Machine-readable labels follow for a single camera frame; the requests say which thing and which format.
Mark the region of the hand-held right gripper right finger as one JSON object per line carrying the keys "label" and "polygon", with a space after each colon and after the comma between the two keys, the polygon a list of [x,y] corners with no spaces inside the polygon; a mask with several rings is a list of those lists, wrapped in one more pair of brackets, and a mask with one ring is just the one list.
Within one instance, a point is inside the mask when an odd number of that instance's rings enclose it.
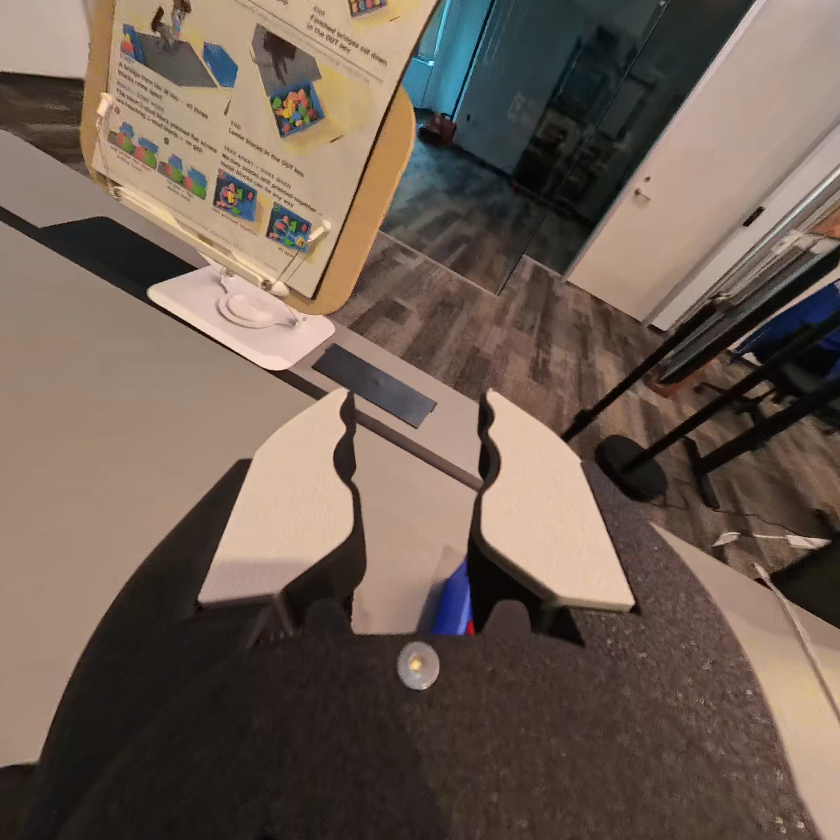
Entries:
{"label": "hand-held right gripper right finger", "polygon": [[479,477],[467,575],[474,625],[501,602],[531,630],[576,634],[573,610],[624,616],[636,600],[581,458],[498,391],[479,399]]}

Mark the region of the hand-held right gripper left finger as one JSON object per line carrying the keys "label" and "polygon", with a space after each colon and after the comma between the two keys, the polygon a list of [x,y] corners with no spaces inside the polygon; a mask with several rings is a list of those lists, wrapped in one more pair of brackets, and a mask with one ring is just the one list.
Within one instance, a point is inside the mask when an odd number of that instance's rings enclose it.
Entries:
{"label": "hand-held right gripper left finger", "polygon": [[366,572],[354,483],[354,396],[328,393],[256,450],[197,596],[201,607],[271,604],[288,627],[331,601],[352,617]]}

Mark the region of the blue plastic bin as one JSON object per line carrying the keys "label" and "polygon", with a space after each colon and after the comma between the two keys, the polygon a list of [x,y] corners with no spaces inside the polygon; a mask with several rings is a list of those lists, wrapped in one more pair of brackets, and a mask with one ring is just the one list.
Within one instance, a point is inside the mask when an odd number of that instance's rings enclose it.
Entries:
{"label": "blue plastic bin", "polygon": [[431,634],[443,636],[476,634],[466,560],[463,560],[444,583],[437,600]]}

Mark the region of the dark metal desk plate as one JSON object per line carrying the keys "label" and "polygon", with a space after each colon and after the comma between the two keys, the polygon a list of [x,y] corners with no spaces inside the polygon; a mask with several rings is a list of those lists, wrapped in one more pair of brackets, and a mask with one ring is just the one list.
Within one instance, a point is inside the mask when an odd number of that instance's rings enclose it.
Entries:
{"label": "dark metal desk plate", "polygon": [[437,406],[432,398],[336,343],[312,369],[413,428],[419,428]]}

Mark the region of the adjacent grey desk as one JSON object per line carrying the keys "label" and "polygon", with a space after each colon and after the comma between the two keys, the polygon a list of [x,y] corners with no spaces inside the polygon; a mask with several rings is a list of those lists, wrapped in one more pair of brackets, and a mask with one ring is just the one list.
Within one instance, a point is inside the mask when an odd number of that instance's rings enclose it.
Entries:
{"label": "adjacent grey desk", "polygon": [[839,838],[838,629],[653,527],[726,617],[761,685],[817,832]]}

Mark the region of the black stand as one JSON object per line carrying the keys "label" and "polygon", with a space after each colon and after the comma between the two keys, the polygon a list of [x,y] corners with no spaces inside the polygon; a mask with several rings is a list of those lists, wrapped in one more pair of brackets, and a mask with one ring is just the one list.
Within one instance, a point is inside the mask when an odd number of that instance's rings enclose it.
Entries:
{"label": "black stand", "polygon": [[729,390],[721,393],[714,401],[702,407],[683,423],[672,429],[647,448],[641,448],[632,439],[613,435],[605,438],[595,449],[595,462],[603,473],[627,497],[636,501],[650,502],[663,497],[669,483],[666,473],[656,462],[656,457],[676,443],[685,446],[692,474],[692,480],[700,499],[711,510],[719,511],[718,495],[711,484],[710,473],[735,458],[755,450],[775,435],[792,427],[800,420],[814,414],[839,395],[838,377],[829,379],[813,392],[800,397],[797,402],[753,425],[750,430],[722,444],[706,455],[701,455],[694,440],[688,434],[721,409],[744,396],[761,381],[768,380],[772,373],[780,371],[792,362],[799,352],[810,349],[829,333],[838,328],[839,313],[811,326],[791,341],[786,347],[772,355],[766,364],[745,376]]}

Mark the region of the white stand base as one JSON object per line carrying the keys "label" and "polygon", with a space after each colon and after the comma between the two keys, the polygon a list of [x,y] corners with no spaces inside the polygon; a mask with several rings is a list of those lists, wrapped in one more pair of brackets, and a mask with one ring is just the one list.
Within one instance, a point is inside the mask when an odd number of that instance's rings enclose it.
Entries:
{"label": "white stand base", "polygon": [[328,342],[334,324],[308,316],[228,271],[208,266],[152,285],[148,299],[267,371],[286,371]]}

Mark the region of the white power strip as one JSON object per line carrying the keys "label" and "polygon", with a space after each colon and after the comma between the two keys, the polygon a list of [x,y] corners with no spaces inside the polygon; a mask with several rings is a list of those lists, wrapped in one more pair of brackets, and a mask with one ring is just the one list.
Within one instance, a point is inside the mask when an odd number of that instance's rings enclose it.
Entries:
{"label": "white power strip", "polygon": [[753,532],[724,532],[711,544],[712,548],[721,548],[739,541],[741,539],[752,539],[754,541],[775,541],[783,542],[792,549],[797,550],[819,550],[829,545],[832,540],[817,537],[806,537],[801,534],[787,532],[783,534],[764,534]]}

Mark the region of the blue cloth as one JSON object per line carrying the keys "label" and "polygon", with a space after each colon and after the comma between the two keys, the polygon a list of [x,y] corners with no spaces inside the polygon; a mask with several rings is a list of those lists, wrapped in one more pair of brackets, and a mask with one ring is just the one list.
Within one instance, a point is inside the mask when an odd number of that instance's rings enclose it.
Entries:
{"label": "blue cloth", "polygon": [[[733,351],[736,358],[745,354],[763,363],[790,342],[799,332],[829,319],[839,310],[839,281],[825,286],[766,322]],[[839,328],[819,339],[794,358],[794,364],[807,373],[825,378],[839,374]]]}

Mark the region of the instruction sheet on board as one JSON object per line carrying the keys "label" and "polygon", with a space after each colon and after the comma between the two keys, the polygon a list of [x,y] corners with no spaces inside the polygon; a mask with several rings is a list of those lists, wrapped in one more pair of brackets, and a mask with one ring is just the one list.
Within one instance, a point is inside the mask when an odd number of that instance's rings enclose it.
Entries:
{"label": "instruction sheet on board", "polygon": [[397,87],[388,108],[359,188],[338,235],[329,267],[313,298],[306,298],[290,289],[287,281],[272,279],[247,265],[245,258],[213,245],[195,230],[179,223],[162,205],[142,197],[113,181],[95,166],[95,154],[104,144],[103,120],[99,106],[105,102],[109,80],[109,51],[115,2],[82,2],[86,13],[90,45],[82,100],[80,147],[92,181],[126,211],[144,220],[143,236],[181,257],[202,257],[207,263],[218,263],[225,272],[245,278],[264,291],[272,293],[293,310],[305,316],[326,316],[339,310],[351,292],[371,252],[386,211],[392,203],[414,144],[416,121],[413,108],[402,87]]}

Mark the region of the white door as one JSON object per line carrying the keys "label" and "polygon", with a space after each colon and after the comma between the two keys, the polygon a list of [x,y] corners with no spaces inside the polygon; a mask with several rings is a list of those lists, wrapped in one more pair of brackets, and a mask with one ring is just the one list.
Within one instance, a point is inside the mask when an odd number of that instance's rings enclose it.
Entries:
{"label": "white door", "polygon": [[568,283],[669,328],[838,167],[839,2],[756,2]]}

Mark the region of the red floor object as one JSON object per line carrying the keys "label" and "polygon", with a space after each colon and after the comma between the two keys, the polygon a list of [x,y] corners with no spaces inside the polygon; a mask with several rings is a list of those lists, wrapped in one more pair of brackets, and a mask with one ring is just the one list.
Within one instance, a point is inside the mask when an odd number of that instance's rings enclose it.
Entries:
{"label": "red floor object", "polygon": [[451,116],[441,112],[423,111],[417,113],[417,138],[434,146],[449,146],[453,143],[457,123]]}

